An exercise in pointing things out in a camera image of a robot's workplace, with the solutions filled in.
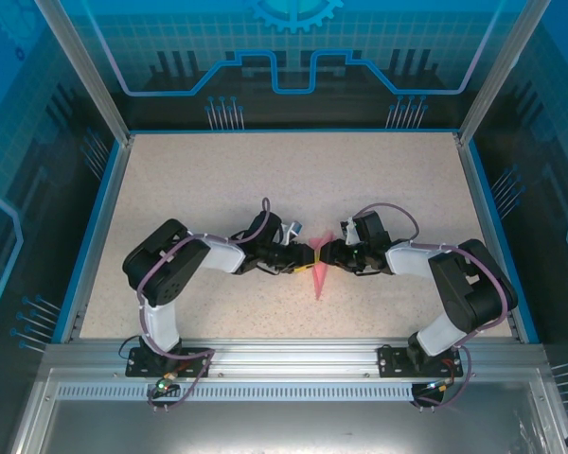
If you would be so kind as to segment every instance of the speckled tabletop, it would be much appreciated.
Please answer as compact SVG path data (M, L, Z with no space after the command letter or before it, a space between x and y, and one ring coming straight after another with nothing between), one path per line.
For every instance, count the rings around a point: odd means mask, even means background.
M139 135L100 260L83 338L139 333L124 257L168 218L193 232L229 236L247 228L268 196L307 241L375 201L402 205L419 240L482 238L450 133L295 132ZM412 225L380 211L392 238ZM408 337L443 310L433 281L358 278L330 268L320 301L311 272L273 277L199 270L177 301L185 338ZM506 323L485 335L509 336Z

